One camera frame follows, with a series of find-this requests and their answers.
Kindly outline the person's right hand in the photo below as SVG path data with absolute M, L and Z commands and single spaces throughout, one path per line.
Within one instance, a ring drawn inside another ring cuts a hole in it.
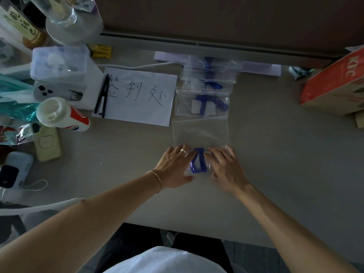
M 213 169 L 212 178 L 225 191 L 237 198 L 242 198 L 250 186 L 242 166 L 236 158 L 231 146 L 227 149 L 221 147 L 209 147 L 216 157 L 216 167 Z

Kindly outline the person's left hand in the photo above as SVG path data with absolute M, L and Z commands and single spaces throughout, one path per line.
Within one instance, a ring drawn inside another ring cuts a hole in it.
M 166 188 L 178 188 L 184 185 L 184 173 L 190 166 L 190 162 L 197 155 L 197 151 L 189 152 L 190 146 L 174 147 L 177 152 L 177 160 L 174 163 L 164 162 L 164 154 L 152 170 L 161 184 L 161 190 Z

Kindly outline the clear zip bag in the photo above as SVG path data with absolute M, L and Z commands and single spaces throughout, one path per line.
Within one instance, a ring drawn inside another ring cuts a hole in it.
M 175 115 L 210 118 L 229 113 L 230 93 L 202 89 L 175 90 Z
M 228 115 L 210 118 L 181 117 L 172 119 L 171 124 L 174 144 L 189 145 L 190 152 L 197 151 L 185 172 L 187 174 L 209 173 L 212 169 L 206 166 L 203 153 L 209 152 L 209 147 L 227 149 L 230 144 Z
M 207 56 L 190 56 L 181 74 L 183 88 L 231 92 L 238 75 L 235 62 Z

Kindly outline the person's right forearm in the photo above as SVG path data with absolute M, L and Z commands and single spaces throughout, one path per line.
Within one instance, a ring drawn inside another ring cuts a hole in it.
M 233 194 L 263 227 L 291 273 L 359 273 L 250 183 L 238 185 Z

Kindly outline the person's left forearm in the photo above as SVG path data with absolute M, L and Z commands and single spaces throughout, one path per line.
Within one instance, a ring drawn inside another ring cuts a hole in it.
M 77 273 L 161 189 L 147 173 L 70 206 L 0 249 L 0 273 Z

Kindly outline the white handwritten paper sheet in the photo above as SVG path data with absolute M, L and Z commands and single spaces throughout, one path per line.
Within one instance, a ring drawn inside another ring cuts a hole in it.
M 110 84 L 104 118 L 169 127 L 177 76 L 105 68 Z

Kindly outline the black trousers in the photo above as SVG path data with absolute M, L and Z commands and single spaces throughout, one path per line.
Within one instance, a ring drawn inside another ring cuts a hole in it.
M 163 246 L 161 229 L 123 223 L 106 244 L 95 273 L 106 270 L 157 246 Z M 174 249 L 201 256 L 234 273 L 221 239 L 179 233 L 172 244 Z

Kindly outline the black pen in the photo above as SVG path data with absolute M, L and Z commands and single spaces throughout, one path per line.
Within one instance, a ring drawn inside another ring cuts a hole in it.
M 110 77 L 109 77 L 109 74 L 107 74 L 104 79 L 103 85 L 101 87 L 101 90 L 100 90 L 100 93 L 98 96 L 98 100 L 96 102 L 96 106 L 95 106 L 95 109 L 93 112 L 94 114 L 96 114 L 99 111 L 99 107 L 100 107 L 103 97 L 107 96 L 109 80 L 110 80 Z
M 110 77 L 109 77 L 109 75 L 107 75 L 106 83 L 105 83 L 104 90 L 103 90 L 103 105 L 102 105 L 102 111 L 101 111 L 102 118 L 105 117 L 109 83 L 110 83 Z

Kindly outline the white shirt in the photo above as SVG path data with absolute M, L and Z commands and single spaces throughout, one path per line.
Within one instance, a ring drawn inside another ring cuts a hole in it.
M 157 246 L 122 261 L 103 273 L 227 273 L 207 258 Z

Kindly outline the white box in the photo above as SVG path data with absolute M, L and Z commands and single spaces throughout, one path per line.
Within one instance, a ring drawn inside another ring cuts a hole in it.
M 43 82 L 58 82 L 58 83 L 70 84 L 72 90 L 82 92 L 83 97 L 82 100 L 80 101 L 67 101 L 67 102 L 77 109 L 91 111 L 94 110 L 96 106 L 99 92 L 101 90 L 102 83 L 104 80 L 104 74 L 91 58 L 88 58 L 87 60 L 86 69 L 87 71 L 82 76 L 82 80 L 80 82 L 70 83 L 61 80 L 43 81 Z

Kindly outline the paper cup with white lid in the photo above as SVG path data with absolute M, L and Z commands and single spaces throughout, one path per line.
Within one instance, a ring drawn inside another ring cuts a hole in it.
M 51 97 L 39 104 L 36 117 L 47 127 L 64 128 L 71 131 L 85 132 L 90 128 L 90 119 L 71 106 L 65 99 Z

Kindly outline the yellow packet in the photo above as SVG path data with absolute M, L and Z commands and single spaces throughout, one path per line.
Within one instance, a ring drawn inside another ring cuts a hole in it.
M 107 58 L 111 59 L 112 47 L 106 45 L 93 45 L 91 47 L 92 58 Z

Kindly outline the phone in cream case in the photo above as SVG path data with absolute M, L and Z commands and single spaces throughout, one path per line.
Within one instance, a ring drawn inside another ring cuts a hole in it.
M 47 162 L 60 158 L 62 150 L 58 129 L 41 123 L 33 123 L 31 127 L 37 159 L 40 162 Z

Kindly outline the teal wrapper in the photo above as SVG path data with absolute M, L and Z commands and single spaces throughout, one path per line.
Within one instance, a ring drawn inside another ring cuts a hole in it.
M 298 80 L 308 77 L 315 71 L 315 69 L 306 67 L 289 67 L 288 71 L 295 80 Z

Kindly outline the white phone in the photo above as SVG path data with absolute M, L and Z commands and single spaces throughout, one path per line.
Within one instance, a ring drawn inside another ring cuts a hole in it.
M 70 84 L 58 82 L 35 82 L 32 93 L 34 99 L 39 102 L 52 97 L 60 97 L 67 101 L 80 101 L 83 97 L 83 93 L 72 90 Z

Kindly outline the clear plastic box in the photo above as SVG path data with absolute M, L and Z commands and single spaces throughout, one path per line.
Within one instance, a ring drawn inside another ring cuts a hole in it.
M 87 74 L 89 56 L 85 45 L 35 48 L 30 76 L 35 81 L 81 83 Z

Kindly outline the red cardboard box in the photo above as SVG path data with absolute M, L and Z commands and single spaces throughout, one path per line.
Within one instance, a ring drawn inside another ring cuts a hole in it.
M 364 45 L 308 79 L 300 105 L 338 116 L 364 110 Z

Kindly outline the white power bank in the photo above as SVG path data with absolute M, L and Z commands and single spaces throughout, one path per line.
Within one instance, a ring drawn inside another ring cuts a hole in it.
M 24 184 L 30 168 L 34 162 L 32 155 L 13 151 L 0 167 L 0 188 L 20 189 Z

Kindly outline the colourful snack packet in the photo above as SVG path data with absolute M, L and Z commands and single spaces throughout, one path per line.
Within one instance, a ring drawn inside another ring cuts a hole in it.
M 0 125 L 0 145 L 17 146 L 33 141 L 32 124 L 25 124 L 19 127 Z

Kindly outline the teal plastic bag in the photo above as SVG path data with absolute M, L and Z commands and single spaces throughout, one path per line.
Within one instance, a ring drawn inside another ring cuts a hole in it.
M 34 86 L 0 73 L 0 116 L 19 121 L 38 122 L 36 110 L 40 101 L 34 95 Z

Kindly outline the bottle with white label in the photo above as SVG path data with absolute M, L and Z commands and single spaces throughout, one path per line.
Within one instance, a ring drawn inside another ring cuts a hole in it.
M 0 0 L 0 28 L 32 50 L 46 45 L 48 36 L 10 0 Z

